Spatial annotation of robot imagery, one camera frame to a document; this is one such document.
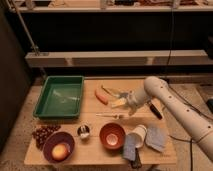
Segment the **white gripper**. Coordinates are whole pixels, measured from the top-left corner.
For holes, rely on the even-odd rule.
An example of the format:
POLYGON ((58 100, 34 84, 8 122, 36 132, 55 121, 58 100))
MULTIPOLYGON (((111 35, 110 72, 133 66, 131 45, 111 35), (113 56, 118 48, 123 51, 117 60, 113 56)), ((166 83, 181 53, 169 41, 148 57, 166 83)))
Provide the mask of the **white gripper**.
POLYGON ((127 96, 128 106, 130 111, 129 116, 132 116, 143 105, 143 96, 138 92, 130 92, 127 96))

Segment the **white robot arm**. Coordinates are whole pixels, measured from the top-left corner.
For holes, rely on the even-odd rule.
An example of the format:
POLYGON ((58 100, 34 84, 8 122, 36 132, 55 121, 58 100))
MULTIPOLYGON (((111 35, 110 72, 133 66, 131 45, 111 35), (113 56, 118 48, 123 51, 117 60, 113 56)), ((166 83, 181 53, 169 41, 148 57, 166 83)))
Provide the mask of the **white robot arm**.
POLYGON ((164 104, 204 154, 213 162, 213 125, 173 96, 169 91, 167 82, 163 79, 149 76, 139 89, 128 93, 127 104, 133 109, 130 115, 133 115, 152 98, 157 98, 164 104))

